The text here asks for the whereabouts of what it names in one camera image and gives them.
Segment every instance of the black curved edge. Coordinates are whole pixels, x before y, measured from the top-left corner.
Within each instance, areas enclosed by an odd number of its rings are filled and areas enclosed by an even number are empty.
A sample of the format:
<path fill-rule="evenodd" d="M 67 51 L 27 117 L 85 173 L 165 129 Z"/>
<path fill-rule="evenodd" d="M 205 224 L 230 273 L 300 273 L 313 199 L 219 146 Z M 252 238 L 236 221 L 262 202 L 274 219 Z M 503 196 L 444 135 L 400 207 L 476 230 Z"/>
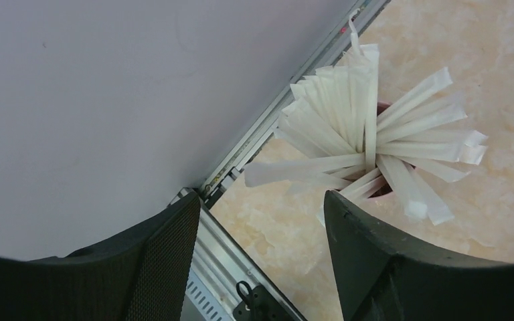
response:
<path fill-rule="evenodd" d="M 145 247 L 149 247 L 149 242 L 158 235 L 182 236 L 187 232 L 188 239 L 170 240 L 177 244 L 175 252 L 179 253 L 172 257 L 160 255 L 164 266 L 178 266 L 178 262 L 183 263 L 180 265 L 183 269 L 165 270 L 156 275 L 163 276 L 163 281 L 169 280 L 165 284 L 168 286 L 162 290 L 169 292 L 167 297 L 173 299 L 173 303 L 179 300 L 179 304 L 161 302 L 158 308 L 147 306 L 141 307 L 140 311 L 149 313 L 149 309 L 153 308 L 163 313 L 166 310 L 161 306 L 172 306 L 170 308 L 173 310 L 168 311 L 172 311 L 173 315 L 167 320 L 178 320 L 200 206 L 197 195 L 190 193 L 150 219 L 67 257 L 47 257 L 34 261 L 0 257 L 0 320 L 124 319 L 131 293 L 136 294 L 135 284 L 142 276 Z M 183 225 L 176 224 L 185 218 Z M 172 227 L 178 230 L 177 227 L 181 226 L 183 228 L 179 233 L 170 233 L 173 231 L 168 229 Z"/>
<path fill-rule="evenodd" d="M 324 212 L 344 320 L 514 320 L 514 264 L 422 241 L 335 191 Z"/>

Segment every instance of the paper-wrapped straw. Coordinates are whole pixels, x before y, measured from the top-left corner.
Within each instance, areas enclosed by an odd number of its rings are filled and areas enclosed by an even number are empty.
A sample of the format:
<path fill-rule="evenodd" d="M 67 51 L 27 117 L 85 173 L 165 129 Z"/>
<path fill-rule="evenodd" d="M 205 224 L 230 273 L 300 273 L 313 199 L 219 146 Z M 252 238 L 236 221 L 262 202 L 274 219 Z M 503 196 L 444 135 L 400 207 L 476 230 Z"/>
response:
<path fill-rule="evenodd" d="M 300 133 L 292 131 L 290 129 L 290 132 L 285 132 L 281 130 L 280 128 L 276 128 L 273 130 L 273 134 L 276 138 L 284 139 L 289 144 L 291 144 L 293 147 L 295 147 L 299 152 L 303 153 L 308 158 L 317 158 L 317 157 L 326 157 L 330 156 L 328 153 L 324 152 L 311 142 L 309 142 L 306 137 L 301 136 Z"/>
<path fill-rule="evenodd" d="M 427 215 L 433 225 L 438 225 L 454 219 L 454 215 L 448 208 L 448 205 L 432 190 L 422 177 L 412 168 L 409 173 L 418 185 L 420 192 L 424 198 L 425 204 L 428 206 Z"/>
<path fill-rule="evenodd" d="M 295 146 L 297 149 L 305 148 L 306 152 L 303 152 L 304 154 L 313 152 L 318 154 L 318 157 L 333 156 L 330 148 L 323 146 L 318 139 L 310 137 L 309 133 L 303 131 L 301 124 L 289 121 L 288 117 L 282 114 L 279 116 L 277 124 L 282 133 L 298 142 Z"/>
<path fill-rule="evenodd" d="M 320 80 L 328 93 L 328 97 L 330 99 L 328 104 L 333 107 L 330 111 L 331 116 L 335 119 L 335 127 L 333 127 L 333 129 L 349 143 L 346 126 L 346 119 L 349 119 L 347 115 L 349 109 L 343 108 L 345 101 L 343 101 L 343 95 L 340 94 L 340 83 L 347 82 L 347 80 L 342 81 L 339 79 L 343 75 L 347 76 L 347 73 L 338 72 L 337 69 L 330 66 L 330 68 L 317 70 L 316 75 L 320 77 Z"/>
<path fill-rule="evenodd" d="M 466 164 L 479 165 L 482 162 L 482 158 L 484 157 L 486 150 L 487 150 L 487 146 L 464 145 L 462 147 L 462 153 L 461 153 L 458 161 L 461 163 L 466 163 Z"/>
<path fill-rule="evenodd" d="M 344 189 L 345 187 L 349 186 L 349 181 L 346 181 L 345 179 L 339 179 L 325 173 L 315 173 L 301 180 L 304 182 L 320 184 L 329 189 Z"/>
<path fill-rule="evenodd" d="M 335 106 L 338 119 L 342 121 L 343 132 L 342 137 L 355 148 L 355 144 L 352 144 L 353 138 L 353 127 L 348 124 L 353 124 L 354 119 L 351 113 L 351 86 L 349 85 L 349 74 L 348 68 L 345 66 L 337 66 L 333 69 L 333 75 L 337 83 L 337 93 L 339 99 L 338 105 Z"/>
<path fill-rule="evenodd" d="M 458 162 L 463 144 L 432 142 L 388 142 L 377 147 L 383 155 L 436 159 L 437 161 Z"/>
<path fill-rule="evenodd" d="M 450 106 L 450 105 L 463 106 L 464 105 L 464 94 L 462 92 L 455 92 L 446 97 L 438 98 L 438 99 L 432 100 L 426 104 L 423 104 L 419 107 L 416 107 L 413 110 L 411 110 L 408 113 L 401 116 L 395 122 L 393 122 L 393 126 L 399 126 L 401 124 L 406 124 L 408 122 L 411 122 L 415 119 L 419 119 L 419 118 L 428 116 L 429 114 L 437 112 L 437 111 L 439 111 L 447 106 Z"/>
<path fill-rule="evenodd" d="M 378 155 L 376 161 L 377 167 L 403 205 L 405 214 L 416 219 L 424 219 L 428 206 L 405 163 L 387 155 Z"/>
<path fill-rule="evenodd" d="M 463 142 L 468 146 L 476 146 L 486 141 L 488 136 L 477 130 L 429 129 L 401 139 L 411 142 Z"/>
<path fill-rule="evenodd" d="M 365 166 L 367 171 L 375 168 L 375 149 L 377 141 L 377 81 L 379 77 L 379 48 L 377 44 L 363 45 L 363 53 L 370 60 L 369 84 L 365 105 Z"/>
<path fill-rule="evenodd" d="M 470 172 L 462 172 L 457 169 L 453 169 L 444 164 L 440 164 L 435 160 L 402 156 L 398 156 L 398 158 L 422 169 L 425 172 L 433 174 L 447 183 L 457 182 L 470 174 Z"/>
<path fill-rule="evenodd" d="M 377 130 L 381 131 L 391 125 L 421 102 L 451 85 L 452 79 L 448 68 L 442 68 L 411 89 L 405 96 L 392 104 L 377 117 Z"/>
<path fill-rule="evenodd" d="M 286 160 L 274 164 L 249 163 L 245 166 L 245 184 L 248 187 L 255 187 L 285 179 L 297 181 L 307 178 L 313 173 L 352 167 L 364 162 L 365 155 L 361 153 L 307 160 Z"/>
<path fill-rule="evenodd" d="M 350 199 L 356 204 L 361 204 L 362 202 L 366 201 L 368 198 L 370 198 L 375 192 L 380 190 L 383 186 L 387 184 L 387 181 L 385 180 L 385 177 L 380 176 L 368 184 L 365 184 L 360 189 L 360 192 L 362 192 L 360 195 L 353 197 L 353 199 Z"/>
<path fill-rule="evenodd" d="M 362 165 L 352 166 L 347 169 L 341 169 L 339 171 L 335 171 L 334 173 L 330 173 L 330 175 L 332 175 L 334 177 L 338 177 L 340 179 L 345 179 L 346 177 L 350 177 L 351 175 L 354 175 L 354 174 L 359 173 L 364 170 L 365 170 L 365 164 L 362 164 Z"/>
<path fill-rule="evenodd" d="M 407 124 L 382 130 L 377 135 L 377 145 L 385 144 L 393 140 L 400 140 L 406 136 L 464 118 L 466 118 L 466 113 L 462 106 L 450 105 L 440 111 L 413 120 Z"/>
<path fill-rule="evenodd" d="M 305 100 L 297 100 L 293 104 L 297 107 L 286 117 L 295 130 L 315 142 L 316 145 L 322 146 L 329 155 L 339 156 L 355 153 L 355 150 Z"/>
<path fill-rule="evenodd" d="M 360 195 L 361 193 L 366 192 L 366 191 L 360 192 L 359 188 L 368 184 L 369 182 L 378 178 L 379 176 L 381 176 L 381 171 L 379 169 L 372 169 L 367 174 L 363 175 L 360 179 L 351 183 L 348 187 L 343 189 L 340 193 L 342 195 L 344 195 L 345 197 L 348 197 L 351 199 L 352 196 L 354 196 L 354 193 L 357 193 L 358 195 Z"/>

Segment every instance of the bundle of straws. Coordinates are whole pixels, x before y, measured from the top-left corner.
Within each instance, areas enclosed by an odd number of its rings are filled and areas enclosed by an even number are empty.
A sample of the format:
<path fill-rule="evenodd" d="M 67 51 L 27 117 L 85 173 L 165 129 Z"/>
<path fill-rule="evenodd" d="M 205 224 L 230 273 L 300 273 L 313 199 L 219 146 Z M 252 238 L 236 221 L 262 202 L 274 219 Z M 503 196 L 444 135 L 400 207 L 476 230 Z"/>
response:
<path fill-rule="evenodd" d="M 414 170 L 446 182 L 469 174 L 439 161 L 478 165 L 487 136 L 476 130 L 436 129 L 466 118 L 463 97 L 431 99 L 451 85 L 443 68 L 377 115 L 379 49 L 360 45 L 351 28 L 351 49 L 343 65 L 316 70 L 291 85 L 294 102 L 282 110 L 275 135 L 309 159 L 273 164 L 250 163 L 246 185 L 290 180 L 337 189 L 359 204 L 387 184 L 405 214 L 435 225 L 454 218 L 446 203 Z"/>

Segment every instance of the black clip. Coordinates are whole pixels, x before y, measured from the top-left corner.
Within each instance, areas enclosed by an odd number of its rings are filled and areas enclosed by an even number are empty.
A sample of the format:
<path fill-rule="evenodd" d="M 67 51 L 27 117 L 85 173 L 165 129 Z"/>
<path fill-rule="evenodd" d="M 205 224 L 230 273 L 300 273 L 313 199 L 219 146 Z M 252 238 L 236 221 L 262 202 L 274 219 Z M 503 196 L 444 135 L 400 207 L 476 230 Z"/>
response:
<path fill-rule="evenodd" d="M 241 286 L 245 288 L 247 294 L 241 291 Z M 242 300 L 233 312 L 237 321 L 294 320 L 264 286 L 258 285 L 252 289 L 247 282 L 240 281 L 236 284 L 236 290 Z"/>

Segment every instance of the black plastic part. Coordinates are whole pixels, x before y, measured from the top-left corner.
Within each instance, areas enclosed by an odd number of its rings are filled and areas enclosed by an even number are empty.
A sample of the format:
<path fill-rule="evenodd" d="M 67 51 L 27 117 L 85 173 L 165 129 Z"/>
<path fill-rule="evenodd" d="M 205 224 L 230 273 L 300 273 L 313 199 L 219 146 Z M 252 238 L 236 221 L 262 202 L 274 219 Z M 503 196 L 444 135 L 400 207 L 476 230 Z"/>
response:
<path fill-rule="evenodd" d="M 216 191 L 205 200 L 204 205 L 208 209 L 211 209 L 223 194 L 224 192 L 222 192 L 221 189 L 216 189 Z"/>
<path fill-rule="evenodd" d="M 324 211 L 344 320 L 514 320 L 514 264 L 436 247 L 333 191 Z"/>
<path fill-rule="evenodd" d="M 179 320 L 200 206 L 188 194 L 64 258 L 0 258 L 0 320 Z"/>
<path fill-rule="evenodd" d="M 233 316 L 237 321 L 293 321 L 287 311 L 271 296 L 264 286 L 253 289 L 253 305 L 256 308 L 252 315 L 243 300 L 234 309 Z"/>

